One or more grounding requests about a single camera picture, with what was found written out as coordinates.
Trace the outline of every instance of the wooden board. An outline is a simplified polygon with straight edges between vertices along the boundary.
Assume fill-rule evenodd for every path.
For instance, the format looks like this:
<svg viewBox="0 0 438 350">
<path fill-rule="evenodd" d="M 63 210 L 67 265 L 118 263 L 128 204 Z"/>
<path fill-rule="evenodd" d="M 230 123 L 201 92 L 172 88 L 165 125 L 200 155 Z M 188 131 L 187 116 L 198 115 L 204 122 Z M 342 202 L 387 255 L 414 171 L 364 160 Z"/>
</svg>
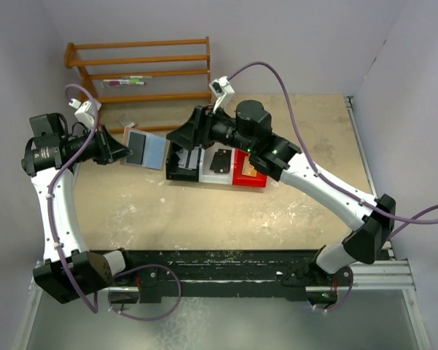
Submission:
<svg viewBox="0 0 438 350">
<path fill-rule="evenodd" d="M 275 133 L 296 142 L 282 96 L 238 95 L 228 112 L 250 98 L 272 114 Z M 315 161 L 369 192 L 344 98 L 291 99 Z M 141 124 L 183 123 L 195 101 L 179 102 L 106 106 L 103 121 L 117 125 L 124 114 L 124 120 Z M 74 196 L 90 249 L 318 249 L 347 233 L 329 210 L 272 180 L 265 189 L 170 182 L 164 171 L 87 162 L 81 166 Z"/>
</svg>

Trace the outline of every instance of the gray floor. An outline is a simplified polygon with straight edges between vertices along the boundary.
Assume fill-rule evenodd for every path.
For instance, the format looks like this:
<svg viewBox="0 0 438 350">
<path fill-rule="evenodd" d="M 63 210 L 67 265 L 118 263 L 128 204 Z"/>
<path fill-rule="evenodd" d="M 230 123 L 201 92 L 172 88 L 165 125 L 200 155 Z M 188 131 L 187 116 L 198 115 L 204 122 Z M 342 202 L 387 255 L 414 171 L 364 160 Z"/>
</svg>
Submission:
<svg viewBox="0 0 438 350">
<path fill-rule="evenodd" d="M 137 322 L 107 311 L 107 293 L 92 314 L 82 301 L 61 305 L 45 293 L 28 350 L 335 350 L 417 349 L 400 291 L 355 291 L 326 315 L 281 299 L 184 298 L 159 322 Z M 174 302 L 128 306 L 154 316 Z"/>
</svg>

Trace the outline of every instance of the gray wall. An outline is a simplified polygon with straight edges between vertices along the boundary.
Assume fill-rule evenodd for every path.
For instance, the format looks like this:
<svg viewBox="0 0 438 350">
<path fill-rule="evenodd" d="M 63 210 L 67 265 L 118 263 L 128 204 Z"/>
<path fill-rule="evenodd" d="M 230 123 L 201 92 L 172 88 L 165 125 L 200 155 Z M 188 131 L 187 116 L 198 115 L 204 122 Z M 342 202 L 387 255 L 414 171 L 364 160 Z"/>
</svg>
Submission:
<svg viewBox="0 0 438 350">
<path fill-rule="evenodd" d="M 397 199 L 398 212 L 438 203 L 438 0 L 402 10 L 356 93 L 355 116 L 377 189 Z M 409 226 L 394 248 L 411 262 L 438 349 L 438 225 Z"/>
<path fill-rule="evenodd" d="M 20 166 L 28 118 L 67 111 L 64 42 L 40 0 L 0 0 L 0 349 L 10 349 L 42 258 L 39 205 Z"/>
<path fill-rule="evenodd" d="M 210 36 L 214 77 L 262 60 L 276 67 L 293 93 L 352 95 L 379 53 L 405 0 L 44 3 L 66 42 Z M 245 74 L 234 87 L 243 93 L 280 93 L 279 85 L 264 69 Z"/>
</svg>

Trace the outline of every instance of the table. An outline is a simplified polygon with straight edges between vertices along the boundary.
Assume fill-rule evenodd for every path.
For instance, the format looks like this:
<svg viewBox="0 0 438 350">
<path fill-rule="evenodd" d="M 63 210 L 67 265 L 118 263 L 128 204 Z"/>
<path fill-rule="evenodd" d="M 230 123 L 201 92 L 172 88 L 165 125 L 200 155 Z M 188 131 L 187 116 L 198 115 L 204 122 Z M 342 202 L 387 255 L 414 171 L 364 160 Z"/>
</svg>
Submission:
<svg viewBox="0 0 438 350">
<path fill-rule="evenodd" d="M 296 142 L 283 96 L 235 95 L 261 101 L 274 132 Z M 301 134 L 319 165 L 370 192 L 342 96 L 291 96 Z M 183 123 L 203 101 L 106 106 L 103 121 Z M 345 224 L 304 193 L 269 179 L 265 189 L 170 182 L 165 170 L 83 163 L 74 189 L 90 249 L 319 249 L 347 233 Z"/>
</svg>

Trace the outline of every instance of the metal frame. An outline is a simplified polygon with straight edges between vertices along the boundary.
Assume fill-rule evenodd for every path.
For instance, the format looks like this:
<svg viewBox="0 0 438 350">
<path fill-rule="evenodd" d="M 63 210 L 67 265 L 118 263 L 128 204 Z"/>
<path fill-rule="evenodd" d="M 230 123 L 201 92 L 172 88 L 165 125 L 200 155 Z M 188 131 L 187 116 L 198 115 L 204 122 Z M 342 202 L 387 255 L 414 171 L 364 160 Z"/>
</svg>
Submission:
<svg viewBox="0 0 438 350">
<path fill-rule="evenodd" d="M 345 97 L 347 112 L 350 116 L 350 121 L 353 125 L 353 130 L 356 135 L 356 141 L 360 150 L 362 162 L 364 164 L 365 172 L 369 185 L 374 195 L 376 191 L 374 188 L 373 178 L 370 173 L 364 148 L 362 146 L 360 135 L 358 133 L 357 125 L 353 116 L 351 98 Z M 364 265 L 356 262 L 351 265 L 354 273 L 353 289 L 359 290 L 401 290 L 403 292 L 404 301 L 410 317 L 412 329 L 414 331 L 418 347 L 421 350 L 432 349 L 425 328 L 422 321 L 420 310 L 418 308 L 417 295 L 415 294 L 415 284 L 412 278 L 410 265 L 407 260 L 395 260 L 392 246 L 387 242 L 383 247 L 387 249 L 390 255 L 388 261 L 377 261 L 373 265 Z M 326 291 L 325 287 L 306 287 L 307 292 Z M 103 289 L 105 292 L 137 292 L 136 287 L 110 287 Z M 42 290 L 31 281 L 29 287 L 28 300 L 26 303 L 25 312 L 18 330 L 17 338 L 13 349 L 26 350 L 29 342 L 32 327 L 37 313 L 37 308 L 41 300 Z"/>
</svg>

